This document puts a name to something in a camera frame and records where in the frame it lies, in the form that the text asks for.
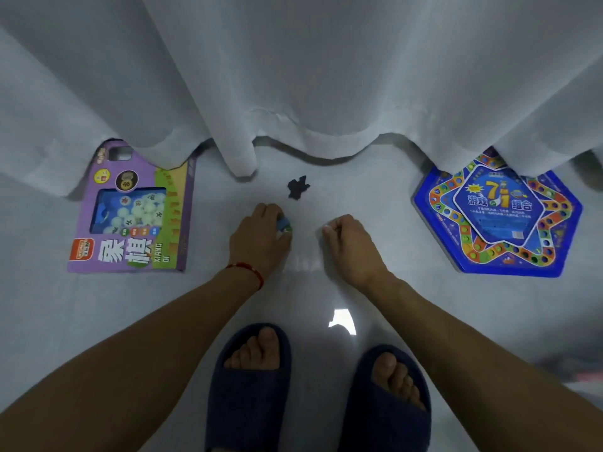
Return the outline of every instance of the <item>white floor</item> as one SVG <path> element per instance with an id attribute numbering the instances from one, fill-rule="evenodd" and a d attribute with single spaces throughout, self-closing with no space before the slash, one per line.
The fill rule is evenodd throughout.
<path id="1" fill-rule="evenodd" d="M 215 148 L 198 159 L 185 273 L 68 274 L 78 202 L 0 177 L 0 409 L 79 352 L 209 279 L 227 261 L 228 237 L 243 210 L 251 212 L 259 201 L 279 203 L 290 218 L 295 237 L 289 259 L 218 336 L 146 451 L 203 448 L 215 358 L 234 332 L 261 320 L 280 325 L 294 353 L 281 449 L 336 450 L 358 357 L 379 342 L 403 347 L 372 305 L 343 287 L 328 265 L 325 271 L 317 232 L 343 213 L 364 223 L 399 277 L 521 357 L 536 361 L 603 331 L 601 177 L 589 159 L 556 170 L 584 213 L 565 272 L 547 280 L 458 273 L 411 206 L 429 162 L 399 137 L 382 137 L 356 157 L 329 165 L 269 146 L 257 151 L 259 172 L 247 182 L 232 177 Z M 301 175 L 311 188 L 296 202 L 287 198 L 286 185 Z M 349 311 L 356 335 L 342 326 L 329 328 L 338 309 Z M 430 389 L 430 450 L 475 450 L 437 390 Z"/>

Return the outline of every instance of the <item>red bracelet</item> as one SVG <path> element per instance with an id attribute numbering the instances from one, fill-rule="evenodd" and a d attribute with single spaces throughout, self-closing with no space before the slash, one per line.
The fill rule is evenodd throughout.
<path id="1" fill-rule="evenodd" d="M 260 274 L 260 272 L 257 269 L 255 269 L 255 268 L 253 268 L 253 266 L 249 265 L 249 263 L 230 263 L 230 265 L 228 265 L 226 268 L 232 268 L 233 266 L 237 266 L 239 268 L 245 268 L 245 269 L 248 269 L 249 271 L 252 271 L 252 273 L 254 273 L 258 277 L 258 279 L 260 279 L 260 287 L 258 287 L 258 290 L 263 287 L 262 275 Z"/>

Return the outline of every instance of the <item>white curtain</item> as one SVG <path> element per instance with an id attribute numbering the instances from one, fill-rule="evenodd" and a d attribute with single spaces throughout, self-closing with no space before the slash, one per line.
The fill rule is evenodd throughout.
<path id="1" fill-rule="evenodd" d="M 457 171 L 603 146 L 603 0 L 0 0 L 0 170 L 67 195 L 123 138 L 162 167 L 213 137 L 324 158 L 385 132 Z"/>

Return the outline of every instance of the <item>chinese chess box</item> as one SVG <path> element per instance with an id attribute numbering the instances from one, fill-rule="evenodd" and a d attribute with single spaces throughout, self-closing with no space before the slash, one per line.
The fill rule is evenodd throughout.
<path id="1" fill-rule="evenodd" d="M 195 159 L 164 170 L 121 140 L 92 160 L 68 271 L 177 269 L 186 266 Z"/>

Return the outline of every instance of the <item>open-toe slipper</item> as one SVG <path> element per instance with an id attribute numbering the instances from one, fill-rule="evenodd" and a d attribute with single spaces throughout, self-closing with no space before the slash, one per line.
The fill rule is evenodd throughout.
<path id="1" fill-rule="evenodd" d="M 275 370 L 226 369 L 224 362 L 252 336 L 269 326 L 279 338 L 280 367 Z M 235 334 L 222 350 L 209 389 L 205 450 L 215 447 L 274 452 L 289 380 L 291 348 L 287 335 L 273 324 L 253 324 Z"/>
<path id="2" fill-rule="evenodd" d="M 383 352 L 405 364 L 427 411 L 405 403 L 371 380 L 373 365 Z M 383 344 L 365 353 L 351 385 L 339 451 L 425 452 L 431 437 L 431 400 L 427 383 L 411 356 Z"/>

